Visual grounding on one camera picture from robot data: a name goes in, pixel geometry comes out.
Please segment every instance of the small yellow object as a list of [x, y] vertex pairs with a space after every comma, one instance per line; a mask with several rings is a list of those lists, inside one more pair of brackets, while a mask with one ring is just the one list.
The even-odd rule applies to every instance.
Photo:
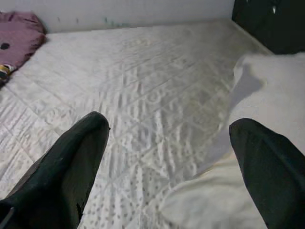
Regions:
[[4, 66], [4, 65], [1, 65], [1, 64], [0, 64], [0, 71], [1, 72], [6, 72], [7, 75], [10, 74], [10, 69], [8, 67]]

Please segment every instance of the white wall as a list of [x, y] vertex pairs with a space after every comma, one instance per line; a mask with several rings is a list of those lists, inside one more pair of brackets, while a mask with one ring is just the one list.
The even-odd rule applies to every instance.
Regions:
[[0, 10], [32, 10], [51, 32], [230, 18], [234, 0], [0, 0]]

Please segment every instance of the white sheet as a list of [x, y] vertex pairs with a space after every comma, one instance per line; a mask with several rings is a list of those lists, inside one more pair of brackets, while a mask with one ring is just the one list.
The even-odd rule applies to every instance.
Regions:
[[228, 125], [252, 118], [288, 137], [305, 153], [305, 54], [246, 56], [236, 65], [238, 82], [230, 115], [210, 155], [230, 154], [200, 178], [179, 184], [164, 199], [165, 218], [188, 229], [266, 228], [248, 194], [230, 144]]
[[260, 48], [231, 21], [49, 34], [0, 90], [0, 196], [96, 110], [112, 129], [80, 228], [169, 227], [158, 205], [211, 161], [245, 52]]

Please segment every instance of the quilted pattern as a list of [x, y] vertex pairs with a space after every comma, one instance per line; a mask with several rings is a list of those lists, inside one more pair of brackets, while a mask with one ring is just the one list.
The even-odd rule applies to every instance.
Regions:
[[49, 34], [0, 90], [0, 197], [90, 111], [112, 127], [81, 229], [174, 229], [158, 205], [208, 161], [236, 60], [230, 21]]

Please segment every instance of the dark cabinet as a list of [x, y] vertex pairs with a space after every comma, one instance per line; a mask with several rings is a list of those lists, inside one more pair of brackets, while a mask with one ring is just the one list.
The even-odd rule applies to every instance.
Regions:
[[236, 0], [232, 19], [275, 54], [305, 51], [304, 0]]

